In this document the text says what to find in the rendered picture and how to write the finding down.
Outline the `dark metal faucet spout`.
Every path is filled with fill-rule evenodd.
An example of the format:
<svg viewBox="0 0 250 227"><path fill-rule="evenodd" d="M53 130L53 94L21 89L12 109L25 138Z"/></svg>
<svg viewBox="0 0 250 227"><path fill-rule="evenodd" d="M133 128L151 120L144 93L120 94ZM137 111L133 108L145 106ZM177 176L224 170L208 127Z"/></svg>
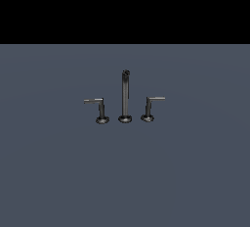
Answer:
<svg viewBox="0 0 250 227"><path fill-rule="evenodd" d="M118 118L121 123L130 123L132 121L132 117L128 114L129 76L130 71L124 69L122 71L122 115Z"/></svg>

